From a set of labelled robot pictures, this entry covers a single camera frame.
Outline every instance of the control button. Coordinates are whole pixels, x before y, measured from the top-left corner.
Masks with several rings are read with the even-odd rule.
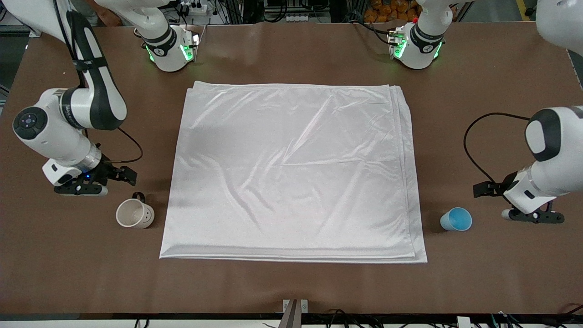
[[[36,125],[36,122],[37,122],[36,115],[34,115],[33,113],[26,113],[22,115],[20,121],[18,122],[18,125],[21,128],[32,128],[33,126]]]

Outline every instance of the wire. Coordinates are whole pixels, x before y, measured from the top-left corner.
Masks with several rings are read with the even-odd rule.
[[[202,43],[202,37],[205,36],[206,27],[209,26],[209,24],[210,24],[210,17],[209,17],[209,23],[206,24],[205,27],[202,28],[201,35],[198,38],[198,45],[200,45]]]
[[[133,162],[137,162],[138,160],[140,160],[144,156],[144,150],[142,149],[142,146],[140,146],[140,144],[136,141],[136,139],[132,138],[131,135],[129,135],[124,130],[122,130],[122,128],[117,128],[117,129],[120,130],[123,134],[125,134],[126,137],[128,137],[131,141],[133,141],[134,144],[136,144],[136,146],[138,146],[138,148],[140,149],[140,156],[138,158],[130,159],[130,160],[104,160],[104,162],[105,163],[112,163],[112,164],[119,164],[119,163],[133,163]]]
[[[241,20],[243,20],[243,16],[241,13],[237,13],[235,10],[233,10],[231,7],[229,7],[226,2],[224,4],[224,7],[227,9],[227,12],[231,12],[233,13],[234,16],[241,18]]]
[[[348,22],[349,23],[358,23],[358,24],[361,24],[362,26],[366,27],[367,29],[369,29],[371,31],[376,31],[377,33],[380,33],[380,34],[386,34],[386,35],[389,35],[390,34],[390,32],[388,32],[388,31],[377,30],[374,27],[371,27],[369,25],[366,25],[365,23],[363,23],[363,22],[361,22],[359,20],[356,20],[356,19],[349,20]]]
[[[213,11],[217,13],[221,22],[223,22],[223,24],[226,25],[227,23],[224,21],[223,17],[219,13],[219,7],[217,6],[217,0],[213,0],[212,3],[213,3]]]
[[[386,41],[385,39],[383,39],[380,35],[378,35],[378,31],[374,27],[372,27],[371,30],[374,32],[374,35],[376,35],[378,37],[378,39],[381,40],[383,43],[386,43],[389,46],[396,46],[397,45],[397,43],[395,43],[395,42],[389,42],[389,41]]]
[[[520,322],[518,322],[518,320],[516,320],[515,317],[513,317],[512,315],[507,315],[506,320],[508,321],[508,324],[510,327],[512,327],[512,321],[514,321],[514,324],[518,327],[518,328],[524,328],[520,325]]]
[[[8,10],[6,10],[6,8],[2,7],[2,10],[0,12],[4,12],[4,14],[2,15],[2,18],[0,18],[0,22],[1,22],[6,17],[6,13],[8,13]]]
[[[315,8],[316,10],[319,10],[319,11],[324,10],[328,7],[328,5],[310,7],[310,6],[305,5],[303,0],[300,0],[300,6],[302,6],[304,9],[308,9],[308,10],[314,10],[314,8]]]
[[[223,14],[223,17],[224,17],[224,20],[223,20],[223,18],[221,18],[221,20],[223,21],[224,24],[230,25],[231,24],[231,21],[227,18],[227,14],[224,12],[223,4],[221,4],[219,2],[219,6],[220,6],[220,12]]]
[[[279,8],[278,16],[275,17],[275,19],[264,18],[264,21],[269,22],[269,23],[277,23],[286,16],[286,14],[287,14],[287,0],[281,0],[281,2],[282,2],[282,5]]]
[[[318,17],[318,14],[316,14],[316,10],[314,10],[314,7],[312,7],[312,12],[314,12],[314,17],[316,17],[316,19],[318,20],[318,23],[322,23],[322,21]]]
[[[490,314],[490,317],[492,318],[492,324],[494,325],[494,328],[496,328],[496,320],[494,319],[494,315]]]
[[[398,43],[396,43],[396,42],[389,42],[389,41],[386,41],[385,39],[383,39],[379,34],[389,35],[389,32],[375,29],[372,23],[370,23],[370,26],[366,25],[363,22],[358,21],[358,20],[351,20],[351,21],[349,21],[349,23],[361,24],[362,26],[366,27],[368,30],[373,31],[379,40],[381,40],[385,44],[388,44],[389,46],[398,45]]]
[[[0,90],[1,90],[1,91],[4,91],[4,92],[5,92],[5,93],[7,93],[7,94],[8,94],[8,93],[10,93],[10,89],[8,89],[7,87],[5,87],[5,86],[3,86],[3,85],[1,85],[1,84],[0,84]]]
[[[488,180],[490,180],[490,182],[492,182],[495,186],[497,186],[496,181],[494,181],[494,179],[492,178],[491,175],[489,175],[484,169],[482,169],[482,167],[480,165],[478,165],[476,163],[476,161],[474,160],[474,158],[470,155],[469,151],[468,151],[468,145],[467,145],[467,139],[468,139],[468,133],[470,132],[470,130],[472,129],[472,127],[478,123],[481,119],[486,118],[488,116],[493,116],[493,115],[499,115],[499,116],[507,116],[507,117],[512,117],[512,118],[518,118],[520,120],[525,120],[528,121],[530,120],[528,117],[524,117],[524,116],[518,116],[518,115],[514,115],[514,114],[508,114],[508,113],[499,113],[499,112],[492,112],[492,113],[488,113],[488,114],[484,114],[478,118],[476,118],[474,120],[474,122],[472,122],[468,128],[466,129],[466,133],[463,134],[463,150],[466,152],[466,155],[468,156],[468,158],[470,159],[470,161],[472,162],[472,164],[474,164],[474,166],[480,170],[480,172],[482,172],[482,174],[484,174],[486,176],[486,178],[488,178]],[[508,199],[506,199],[506,197],[502,194],[501,190],[499,187],[496,187],[496,192],[498,192],[499,195],[502,196],[502,198],[504,198],[506,201],[509,202]]]
[[[178,11],[178,5],[176,5],[176,7],[174,7],[174,10],[176,11],[176,14],[178,15],[178,22],[177,23],[180,23],[180,18],[182,18],[182,20],[184,21],[184,24],[187,25],[186,24],[186,19],[184,18],[184,16],[183,15],[180,15],[180,13],[182,12],[182,9],[183,8],[184,7],[182,5],[180,5],[180,11]]]
[[[65,45],[67,46],[67,49],[69,50],[69,54],[71,55],[71,58],[73,60],[77,60],[77,54],[75,52],[73,52],[73,48],[71,47],[71,44],[69,43],[69,38],[67,37],[67,34],[65,33],[65,26],[63,26],[63,22],[61,20],[61,13],[59,11],[59,6],[57,5],[57,0],[52,0],[52,5],[55,8],[55,13],[57,14],[57,22],[59,23],[59,28],[61,29],[61,33],[63,34],[63,40],[65,41]],[[71,27],[71,35],[73,35],[73,31],[74,28]],[[83,73],[81,73],[81,71],[77,71],[77,76],[79,77],[79,87],[80,88],[84,88],[85,87],[85,80],[83,79]]]
[[[566,314],[566,315],[572,315],[573,313],[575,313],[575,312],[577,312],[577,311],[579,311],[579,310],[581,310],[581,309],[583,309],[583,305],[580,305],[580,306],[578,306],[578,307],[574,308],[573,310],[570,310],[569,312],[567,312],[567,313],[565,313],[565,314]]]

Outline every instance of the folded white sheet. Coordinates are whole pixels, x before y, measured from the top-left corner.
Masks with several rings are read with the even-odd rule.
[[[426,263],[400,87],[196,82],[160,258]]]

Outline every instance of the green led light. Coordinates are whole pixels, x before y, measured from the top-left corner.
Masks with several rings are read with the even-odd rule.
[[[150,55],[150,60],[153,62],[154,61],[154,56],[152,56],[152,53],[150,52],[150,49],[148,49],[147,46],[146,46],[146,50],[147,50],[147,53]]]
[[[186,60],[192,60],[192,50],[190,50],[187,46],[180,47],[180,50],[182,50]]]
[[[403,40],[402,45],[403,45],[403,47],[401,49],[395,50],[395,57],[397,57],[397,58],[400,58],[401,56],[403,56],[403,52],[405,50],[405,47],[407,46],[407,41]]]
[[[433,55],[433,59],[435,59],[435,58],[437,58],[437,56],[439,56],[439,49],[441,48],[442,44],[443,44],[443,42],[439,42],[439,46],[437,46],[436,54]]]

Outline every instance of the black cable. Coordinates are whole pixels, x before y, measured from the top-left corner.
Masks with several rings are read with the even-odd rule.
[[[470,132],[470,130],[472,129],[472,127],[478,123],[481,119],[486,118],[488,116],[493,116],[493,115],[499,115],[499,116],[507,116],[507,117],[512,117],[512,118],[518,118],[520,120],[525,120],[528,121],[530,120],[528,117],[524,117],[524,116],[519,116],[519,115],[514,115],[514,114],[508,114],[508,113],[498,113],[498,112],[493,112],[493,113],[488,113],[488,114],[484,114],[480,117],[478,117],[477,119],[474,120],[474,122],[472,122],[469,126],[468,129],[466,129],[466,133],[463,134],[463,150],[466,152],[466,155],[468,156],[468,158],[470,159],[470,161],[472,162],[472,164],[474,164],[474,166],[480,170],[480,172],[482,172],[482,174],[484,174],[486,176],[486,178],[488,178],[488,180],[490,180],[490,182],[493,183],[494,186],[497,186],[496,181],[494,181],[494,179],[492,178],[491,175],[489,175],[484,169],[482,169],[482,167],[480,165],[478,165],[476,163],[476,161],[474,160],[474,158],[470,155],[469,151],[468,151],[468,145],[467,145],[467,139],[468,139],[468,133]],[[496,192],[502,196],[502,198],[504,198],[507,202],[509,202],[508,199],[506,199],[506,197],[503,195],[503,193],[501,192],[499,187],[496,187]]]
[[[512,318],[512,321],[514,321],[514,324],[515,324],[515,325],[516,325],[518,328],[524,328],[524,327],[522,327],[522,326],[520,325],[520,323],[519,323],[517,320],[515,320],[514,318]]]
[[[396,43],[396,42],[389,42],[389,41],[386,41],[385,39],[383,39],[379,34],[381,33],[381,34],[384,34],[384,35],[388,35],[389,32],[375,29],[373,27],[373,24],[372,23],[370,23],[370,26],[364,24],[363,22],[361,22],[359,20],[351,20],[351,21],[349,21],[349,23],[358,23],[358,24],[361,24],[362,26],[366,27],[368,30],[373,31],[374,34],[378,37],[379,40],[381,40],[385,44],[388,44],[389,46],[397,46],[398,45],[398,43]]]
[[[71,58],[73,60],[77,60],[77,54],[75,52],[73,52],[73,48],[71,47],[71,44],[69,43],[69,38],[67,38],[67,34],[65,33],[65,26],[63,26],[63,22],[61,20],[61,13],[59,11],[59,6],[57,5],[57,0],[52,0],[52,5],[55,8],[55,13],[57,14],[57,22],[59,23],[59,28],[61,29],[61,33],[63,34],[63,40],[65,41],[65,45],[67,46],[67,49],[69,50],[69,54],[71,55]],[[83,73],[81,73],[81,71],[77,71],[77,76],[79,77],[79,87],[80,88],[84,88],[85,87],[85,80],[83,79]]]
[[[580,306],[578,306],[578,307],[574,308],[573,310],[570,310],[569,312],[567,312],[567,313],[565,313],[565,314],[566,314],[566,315],[572,315],[573,313],[575,313],[575,312],[577,312],[577,311],[579,311],[579,310],[581,310],[581,309],[583,309],[583,305],[580,305]]]
[[[0,18],[0,22],[4,20],[4,18],[6,17],[6,13],[8,13],[8,10],[4,7],[2,7],[2,10],[0,12],[4,11],[4,14],[2,15],[2,18]]]
[[[326,325],[326,328],[330,328],[332,326],[332,324],[334,324],[334,318],[336,317],[336,315],[338,314],[338,310],[334,311],[334,314],[332,315],[332,319],[330,319],[330,324]]]
[[[223,13],[223,17],[224,17],[224,19],[225,19],[225,20],[223,21],[223,23],[225,23],[226,25],[230,25],[230,24],[231,24],[231,21],[230,21],[230,20],[229,20],[229,18],[227,17],[227,14],[224,12],[224,7],[223,7],[223,4],[221,4],[221,3],[219,2],[219,6],[220,6],[220,11],[221,11],[221,13]]]
[[[344,312],[343,310],[340,310],[340,312],[342,314],[344,314],[344,317],[350,321],[352,321],[352,323],[354,323],[356,326],[358,326],[359,328],[364,328],[364,326],[362,326],[360,323],[358,323],[353,316],[348,315],[346,312]]]
[[[136,141],[136,139],[132,138],[131,135],[129,135],[124,130],[122,130],[122,128],[117,128],[117,129],[120,130],[123,134],[125,134],[126,137],[128,137],[131,141],[133,141],[134,144],[136,144],[136,146],[138,146],[138,148],[140,149],[140,156],[138,158],[130,159],[130,160],[105,160],[104,162],[105,163],[119,164],[119,163],[133,163],[133,162],[140,160],[144,156],[144,150],[142,149],[142,146],[140,146],[140,144]]]
[[[227,9],[227,13],[228,12],[232,12],[234,16],[237,16],[239,18],[241,18],[241,21],[243,21],[243,14],[241,13],[237,13],[235,10],[233,10],[232,8],[230,8],[226,3],[224,4],[224,7]]]
[[[386,35],[389,35],[390,34],[390,32],[388,32],[388,31],[377,30],[374,27],[371,27],[369,25],[366,25],[365,23],[363,23],[363,22],[361,22],[359,20],[356,20],[356,19],[349,20],[348,22],[349,23],[358,23],[358,24],[361,24],[362,26],[366,27],[368,30],[376,31],[376,33],[386,34]]]
[[[287,14],[287,0],[281,0],[281,1],[282,1],[282,5],[279,8],[278,16],[275,17],[275,19],[264,18],[264,21],[269,22],[269,23],[277,23],[286,16],[286,14]]]
[[[324,10],[324,9],[326,9],[328,7],[327,5],[309,7],[309,6],[307,6],[307,5],[304,4],[304,0],[300,0],[300,6],[302,6],[304,9],[308,9],[309,11],[314,10],[314,9],[315,10],[318,10],[318,11],[321,11],[321,10]]]
[[[182,12],[182,5],[180,5],[180,11],[178,11],[178,5],[176,5],[176,7],[174,7],[174,10],[176,11],[176,14],[178,15],[177,23],[180,24],[180,19],[182,18],[182,20],[184,21],[184,24],[187,25],[186,19],[182,15],[180,15],[180,13]]]
[[[136,323],[134,325],[134,328],[138,328],[139,323],[140,323],[140,318],[137,318]],[[146,325],[143,326],[142,328],[147,328],[148,326],[150,326],[150,319],[146,319]]]
[[[371,30],[374,32],[374,35],[376,35],[378,37],[378,39],[381,40],[383,43],[386,43],[389,46],[397,46],[398,45],[398,43],[396,43],[396,42],[389,42],[389,41],[386,41],[385,39],[383,39],[380,35],[378,35],[377,29],[371,28]]]
[[[214,10],[213,14],[216,12],[217,15],[219,15],[221,22],[223,22],[224,25],[227,25],[227,23],[224,21],[224,19],[221,17],[221,15],[219,13],[219,8],[217,7],[217,0],[213,0],[213,10]]]

